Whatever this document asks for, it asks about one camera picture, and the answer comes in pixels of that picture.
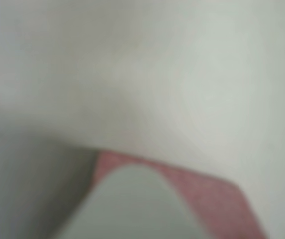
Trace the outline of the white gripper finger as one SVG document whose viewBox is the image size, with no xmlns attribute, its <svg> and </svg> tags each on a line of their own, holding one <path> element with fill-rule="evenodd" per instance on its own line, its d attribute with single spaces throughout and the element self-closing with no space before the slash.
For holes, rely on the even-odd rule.
<svg viewBox="0 0 285 239">
<path fill-rule="evenodd" d="M 183 198 L 155 170 L 125 166 L 95 187 L 57 239 L 207 239 Z"/>
</svg>

